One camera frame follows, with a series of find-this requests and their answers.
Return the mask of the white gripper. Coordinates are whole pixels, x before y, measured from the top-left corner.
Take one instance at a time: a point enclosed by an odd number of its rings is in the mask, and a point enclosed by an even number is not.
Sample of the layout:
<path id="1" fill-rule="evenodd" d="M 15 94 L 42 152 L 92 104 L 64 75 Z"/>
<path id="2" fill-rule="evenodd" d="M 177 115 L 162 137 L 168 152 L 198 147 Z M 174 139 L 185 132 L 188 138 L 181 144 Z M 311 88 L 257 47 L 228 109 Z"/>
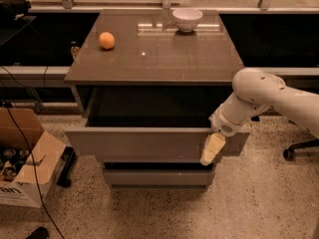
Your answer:
<path id="1" fill-rule="evenodd" d="M 200 157 L 202 165 L 211 164 L 225 146 L 225 137 L 234 136 L 246 122 L 245 118 L 236 116 L 234 112 L 226 111 L 223 105 L 220 105 L 208 119 L 212 130 L 217 133 L 210 134 L 205 141 Z"/>

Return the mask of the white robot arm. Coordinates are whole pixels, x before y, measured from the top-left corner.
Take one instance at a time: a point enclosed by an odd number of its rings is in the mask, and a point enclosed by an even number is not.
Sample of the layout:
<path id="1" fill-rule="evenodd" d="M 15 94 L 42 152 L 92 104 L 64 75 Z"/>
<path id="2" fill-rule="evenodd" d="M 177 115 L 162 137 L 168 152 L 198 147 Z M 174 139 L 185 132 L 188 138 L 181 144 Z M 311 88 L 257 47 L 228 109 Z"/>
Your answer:
<path id="1" fill-rule="evenodd" d="M 226 138 L 263 112 L 274 109 L 319 138 L 319 95 L 287 87 L 285 82 L 258 69 L 243 69 L 232 80 L 232 94 L 209 117 L 212 134 L 204 144 L 200 163 L 209 165 Z M 318 140 L 308 141 L 313 147 Z"/>

